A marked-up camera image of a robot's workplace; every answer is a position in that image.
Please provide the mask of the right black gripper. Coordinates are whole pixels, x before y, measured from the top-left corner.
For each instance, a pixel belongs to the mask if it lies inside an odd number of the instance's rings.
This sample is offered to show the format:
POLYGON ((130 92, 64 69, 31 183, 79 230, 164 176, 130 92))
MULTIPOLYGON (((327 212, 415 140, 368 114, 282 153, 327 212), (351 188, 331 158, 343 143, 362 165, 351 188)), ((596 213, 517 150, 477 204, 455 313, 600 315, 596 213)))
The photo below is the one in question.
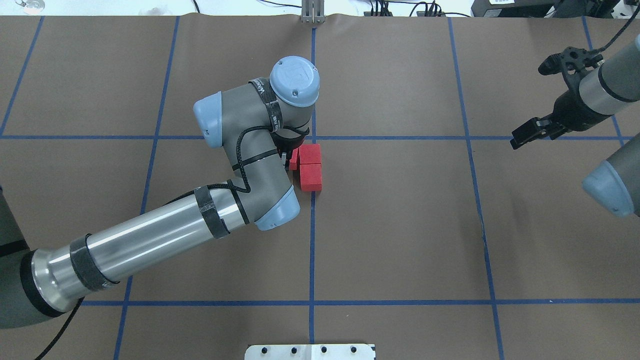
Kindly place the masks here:
POLYGON ((539 139, 553 141, 565 133, 585 132, 610 117, 590 109, 575 92, 567 90, 554 102, 550 120, 547 117, 529 119, 511 133, 510 146, 518 150, 539 139))

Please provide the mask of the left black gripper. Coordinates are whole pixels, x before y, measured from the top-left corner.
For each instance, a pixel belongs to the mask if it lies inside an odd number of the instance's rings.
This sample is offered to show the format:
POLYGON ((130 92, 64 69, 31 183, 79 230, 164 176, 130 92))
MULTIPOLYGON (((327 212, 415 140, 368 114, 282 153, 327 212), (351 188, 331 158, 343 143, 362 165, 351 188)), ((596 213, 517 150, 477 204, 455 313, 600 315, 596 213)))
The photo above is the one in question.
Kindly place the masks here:
POLYGON ((304 143, 309 133, 309 128, 302 130, 294 127, 282 127, 274 132, 274 145, 279 153, 290 154, 304 143))

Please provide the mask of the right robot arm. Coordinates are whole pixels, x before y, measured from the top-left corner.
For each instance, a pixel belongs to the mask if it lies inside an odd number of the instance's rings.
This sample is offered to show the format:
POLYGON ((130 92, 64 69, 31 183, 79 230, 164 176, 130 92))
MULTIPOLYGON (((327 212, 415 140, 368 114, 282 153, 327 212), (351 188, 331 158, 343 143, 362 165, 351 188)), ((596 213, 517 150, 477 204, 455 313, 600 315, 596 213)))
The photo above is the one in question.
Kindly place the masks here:
POLYGON ((638 216, 639 137, 623 139, 617 114, 639 103, 639 37, 608 59, 603 52, 567 47, 538 66, 540 75, 562 75, 566 91, 556 98, 550 114, 532 117, 513 130, 510 146, 518 150, 538 139, 553 141, 611 121, 619 148, 585 176, 582 188, 614 216, 638 216))

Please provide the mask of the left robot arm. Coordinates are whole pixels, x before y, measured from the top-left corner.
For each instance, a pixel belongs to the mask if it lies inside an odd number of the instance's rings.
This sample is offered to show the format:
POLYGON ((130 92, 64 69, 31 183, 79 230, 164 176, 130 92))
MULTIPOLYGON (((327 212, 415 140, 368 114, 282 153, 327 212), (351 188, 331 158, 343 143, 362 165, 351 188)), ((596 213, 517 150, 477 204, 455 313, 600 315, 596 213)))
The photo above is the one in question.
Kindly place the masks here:
POLYGON ((290 55, 267 77, 196 101, 203 138, 224 150, 234 178, 197 187, 62 248, 30 249, 2 196, 1 328, 55 319, 89 294, 248 224, 269 231, 292 221, 300 204, 285 162, 310 132, 319 91, 317 67, 290 55))

